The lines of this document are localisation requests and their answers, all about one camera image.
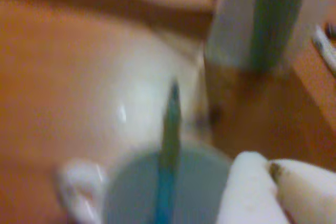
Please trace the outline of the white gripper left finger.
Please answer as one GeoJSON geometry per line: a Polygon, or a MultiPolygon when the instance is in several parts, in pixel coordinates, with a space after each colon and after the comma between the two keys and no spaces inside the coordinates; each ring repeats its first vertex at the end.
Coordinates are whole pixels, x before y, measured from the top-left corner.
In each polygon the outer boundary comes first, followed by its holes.
{"type": "Polygon", "coordinates": [[[277,192],[268,160],[257,152],[240,153],[229,169],[216,223],[288,223],[277,192]]]}

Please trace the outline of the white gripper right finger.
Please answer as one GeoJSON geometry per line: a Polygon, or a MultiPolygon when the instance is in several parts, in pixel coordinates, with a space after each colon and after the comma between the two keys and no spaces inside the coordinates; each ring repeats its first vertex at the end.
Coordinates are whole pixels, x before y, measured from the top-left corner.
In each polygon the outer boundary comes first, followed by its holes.
{"type": "Polygon", "coordinates": [[[269,161],[269,172],[295,223],[335,223],[335,172],[292,159],[269,161]]]}

